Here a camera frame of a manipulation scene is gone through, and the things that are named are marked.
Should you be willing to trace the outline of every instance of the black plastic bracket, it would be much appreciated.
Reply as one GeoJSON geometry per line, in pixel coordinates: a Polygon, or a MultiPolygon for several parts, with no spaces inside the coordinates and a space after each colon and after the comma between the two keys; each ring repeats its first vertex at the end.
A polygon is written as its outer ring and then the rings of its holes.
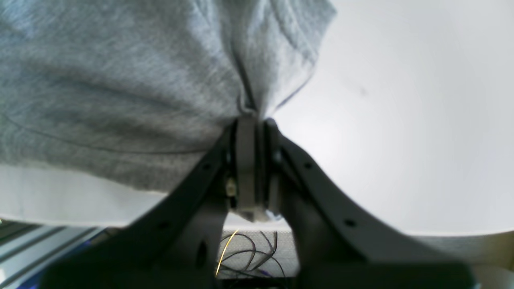
{"type": "MultiPolygon", "coordinates": [[[[295,288],[475,288],[464,262],[367,213],[273,120],[262,126],[257,189],[264,192],[262,203],[293,230],[301,267],[295,288]]],[[[237,175],[236,128],[227,128],[151,212],[106,242],[52,265],[40,288],[221,288],[214,267],[231,203],[227,182],[237,175]]]]}

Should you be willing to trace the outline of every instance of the wire bundle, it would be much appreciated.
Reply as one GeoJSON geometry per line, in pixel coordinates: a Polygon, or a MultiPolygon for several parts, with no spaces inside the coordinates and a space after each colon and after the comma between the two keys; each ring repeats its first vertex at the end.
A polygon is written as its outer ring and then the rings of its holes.
{"type": "MultiPolygon", "coordinates": [[[[216,271],[216,274],[218,273],[219,270],[221,270],[221,271],[229,271],[229,272],[235,273],[236,278],[238,278],[239,275],[243,275],[245,277],[251,277],[251,278],[262,278],[262,277],[276,278],[272,274],[270,274],[268,271],[266,271],[266,270],[261,268],[262,265],[264,265],[266,262],[268,262],[269,260],[272,260],[272,261],[274,261],[279,266],[280,271],[282,272],[282,275],[283,275],[284,280],[285,280],[286,275],[284,273],[284,269],[283,269],[282,265],[280,264],[280,262],[273,256],[277,252],[278,239],[279,239],[278,238],[278,232],[274,232],[273,233],[273,235],[274,235],[274,246],[271,244],[271,242],[268,239],[268,237],[262,231],[260,231],[260,234],[264,237],[264,239],[268,243],[270,252],[264,252],[264,251],[261,251],[261,250],[257,250],[256,246],[255,246],[254,240],[252,238],[250,238],[249,236],[245,235],[245,234],[238,233],[238,230],[236,230],[233,234],[224,236],[221,239],[221,242],[223,242],[226,239],[229,239],[229,241],[225,245],[225,248],[224,248],[224,250],[222,252],[222,256],[221,256],[221,258],[219,260],[218,269],[216,271]],[[232,241],[232,238],[234,238],[235,236],[241,236],[241,237],[247,239],[250,242],[250,244],[252,246],[252,249],[236,251],[236,252],[230,254],[229,256],[224,257],[225,251],[226,251],[230,241],[232,241]],[[232,268],[230,266],[227,266],[227,265],[223,264],[224,261],[226,261],[226,260],[228,260],[228,259],[230,259],[230,258],[232,258],[234,256],[237,256],[237,255],[240,255],[240,254],[244,254],[244,253],[251,253],[251,254],[250,254],[250,258],[246,262],[246,265],[242,269],[235,269],[235,268],[232,268]],[[264,258],[259,260],[256,264],[252,265],[252,262],[254,262],[255,256],[257,254],[263,255],[264,258]]],[[[279,284],[282,285],[283,287],[287,287],[282,282],[279,282],[279,284]]]]}

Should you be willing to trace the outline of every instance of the yellow wire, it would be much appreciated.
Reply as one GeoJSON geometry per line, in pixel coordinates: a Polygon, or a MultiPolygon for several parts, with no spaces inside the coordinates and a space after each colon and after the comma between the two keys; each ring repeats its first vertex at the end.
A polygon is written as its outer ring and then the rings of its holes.
{"type": "Polygon", "coordinates": [[[225,248],[223,249],[222,256],[219,258],[218,269],[216,269],[216,275],[215,276],[218,276],[219,267],[222,265],[222,260],[223,260],[223,256],[225,255],[225,251],[227,250],[228,244],[230,243],[230,241],[232,241],[232,238],[234,238],[234,236],[237,233],[237,231],[239,231],[239,229],[237,229],[234,233],[232,233],[232,236],[230,236],[230,238],[228,238],[228,242],[225,245],[225,248]]]}

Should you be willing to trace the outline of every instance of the black wire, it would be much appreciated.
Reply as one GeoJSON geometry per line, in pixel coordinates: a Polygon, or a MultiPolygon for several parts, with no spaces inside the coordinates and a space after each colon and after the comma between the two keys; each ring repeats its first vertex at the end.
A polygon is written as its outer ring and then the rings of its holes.
{"type": "MultiPolygon", "coordinates": [[[[230,259],[230,258],[232,258],[232,257],[234,257],[234,256],[236,256],[238,254],[243,254],[243,253],[248,253],[248,252],[252,253],[251,258],[250,258],[250,260],[248,261],[247,265],[245,266],[245,268],[243,270],[234,269],[234,268],[231,268],[231,267],[226,266],[224,264],[221,264],[221,270],[228,270],[228,271],[231,271],[233,273],[236,273],[236,275],[235,275],[236,279],[238,278],[239,274],[247,276],[247,277],[259,278],[259,276],[256,276],[256,275],[253,275],[253,274],[249,274],[249,272],[253,272],[254,270],[259,269],[259,267],[261,267],[264,263],[266,263],[267,261],[272,259],[279,266],[280,271],[282,272],[282,275],[284,277],[284,283],[285,284],[283,284],[282,282],[280,282],[278,280],[277,280],[277,283],[279,283],[280,285],[284,286],[285,288],[288,288],[288,285],[287,285],[288,281],[287,281],[287,278],[286,278],[286,275],[285,275],[285,272],[284,272],[284,268],[282,267],[280,262],[275,257],[273,257],[273,255],[277,252],[278,232],[274,232],[274,247],[272,246],[272,244],[271,244],[270,240],[268,239],[268,237],[262,231],[260,231],[260,233],[264,237],[264,239],[266,239],[266,242],[268,243],[268,246],[269,246],[269,249],[270,249],[270,253],[266,253],[266,252],[263,252],[263,251],[256,250],[255,242],[253,241],[252,238],[250,238],[247,235],[242,234],[242,233],[236,233],[235,236],[243,236],[243,237],[245,237],[246,239],[248,239],[252,243],[252,250],[242,250],[242,251],[238,251],[238,252],[232,253],[228,257],[223,258],[221,260],[221,262],[224,262],[227,259],[230,259]],[[251,262],[253,261],[253,259],[255,257],[255,253],[263,254],[263,255],[265,255],[265,258],[263,258],[252,269],[249,269],[250,264],[251,264],[251,262]]],[[[232,234],[223,237],[221,239],[221,242],[226,240],[227,238],[229,238],[231,235],[232,234]]],[[[264,274],[263,272],[260,272],[260,273],[262,275],[267,276],[268,278],[273,278],[273,279],[275,278],[272,275],[270,275],[268,272],[266,272],[267,274],[264,274]]]]}
{"type": "MultiPolygon", "coordinates": [[[[223,237],[221,239],[220,242],[223,242],[224,240],[226,240],[227,238],[229,238],[230,236],[232,236],[232,234],[230,235],[227,235],[225,237],[223,237]]],[[[241,234],[241,233],[236,233],[234,236],[242,236],[242,237],[245,237],[246,239],[248,239],[250,241],[250,243],[252,243],[252,255],[250,257],[250,260],[248,260],[248,263],[246,264],[245,268],[243,269],[244,271],[248,271],[248,268],[250,267],[250,264],[253,262],[253,258],[255,258],[255,250],[256,250],[256,247],[255,247],[255,242],[252,240],[252,238],[248,237],[247,235],[245,234],[241,234]]]]}
{"type": "MultiPolygon", "coordinates": [[[[226,261],[227,259],[230,259],[230,258],[234,257],[235,255],[242,254],[242,253],[247,253],[247,252],[252,252],[252,251],[253,250],[242,250],[242,251],[239,251],[239,252],[232,253],[228,257],[223,258],[222,262],[226,261]]],[[[280,271],[282,271],[282,275],[284,275],[284,278],[286,278],[286,274],[284,273],[284,268],[282,268],[282,265],[280,264],[280,262],[275,257],[273,257],[272,255],[270,255],[270,254],[268,254],[266,252],[262,252],[262,251],[259,251],[259,250],[255,250],[255,253],[266,255],[267,257],[269,257],[268,260],[272,259],[273,261],[275,261],[275,263],[280,267],[280,271]]]]}
{"type": "MultiPolygon", "coordinates": [[[[247,276],[247,277],[260,278],[259,276],[248,274],[247,272],[244,272],[244,271],[241,271],[241,270],[237,270],[237,269],[233,269],[233,268],[230,268],[229,266],[226,266],[226,265],[222,265],[222,268],[225,269],[225,270],[228,270],[228,271],[232,271],[232,272],[235,272],[235,273],[247,276]]],[[[282,287],[284,287],[286,289],[288,288],[287,284],[284,284],[284,283],[280,282],[277,278],[275,278],[273,276],[272,277],[268,277],[268,278],[271,279],[271,280],[276,281],[282,287]]],[[[234,287],[236,283],[237,283],[237,281],[234,282],[232,285],[230,285],[230,287],[228,289],[234,287]]]]}
{"type": "Polygon", "coordinates": [[[278,247],[278,244],[279,244],[279,233],[278,232],[274,232],[273,233],[274,237],[275,237],[275,247],[274,248],[271,246],[271,242],[269,241],[268,237],[262,231],[260,231],[260,233],[266,239],[266,241],[268,242],[269,249],[271,250],[271,252],[268,254],[268,256],[266,258],[264,258],[259,263],[257,263],[257,265],[255,265],[253,267],[253,269],[251,269],[250,271],[253,271],[253,270],[257,269],[260,266],[262,266],[264,263],[268,262],[270,257],[273,257],[273,255],[275,255],[275,252],[277,252],[277,247],[278,247]]]}

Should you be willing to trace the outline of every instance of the screw hole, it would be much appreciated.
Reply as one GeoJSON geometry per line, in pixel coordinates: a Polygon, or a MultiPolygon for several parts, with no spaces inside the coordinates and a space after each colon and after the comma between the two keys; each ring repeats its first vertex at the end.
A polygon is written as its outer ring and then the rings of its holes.
{"type": "Polygon", "coordinates": [[[157,225],[157,229],[164,230],[166,228],[169,228],[170,225],[171,225],[170,222],[164,221],[164,222],[159,223],[159,225],[157,225]]]}
{"type": "Polygon", "coordinates": [[[344,224],[351,228],[357,227],[357,223],[355,223],[355,221],[351,219],[344,220],[344,224]]]}
{"type": "Polygon", "coordinates": [[[198,246],[198,252],[196,253],[196,268],[201,268],[207,260],[207,244],[202,241],[198,246]]]}

